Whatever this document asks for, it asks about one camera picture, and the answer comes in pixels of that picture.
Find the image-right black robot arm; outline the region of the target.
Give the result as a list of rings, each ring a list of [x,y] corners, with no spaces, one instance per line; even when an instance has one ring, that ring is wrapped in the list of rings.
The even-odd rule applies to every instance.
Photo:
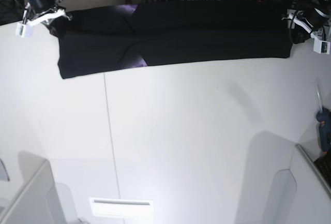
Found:
[[[287,20],[293,44],[330,41],[330,0],[292,0]]]

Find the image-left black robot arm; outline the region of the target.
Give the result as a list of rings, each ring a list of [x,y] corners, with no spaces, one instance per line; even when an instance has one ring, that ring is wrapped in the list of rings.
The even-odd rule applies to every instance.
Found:
[[[33,34],[33,29],[38,24],[43,24],[51,35],[61,38],[64,31],[58,27],[56,20],[65,18],[72,20],[72,15],[60,3],[63,0],[26,0],[22,21],[17,23],[16,35],[26,38]]]

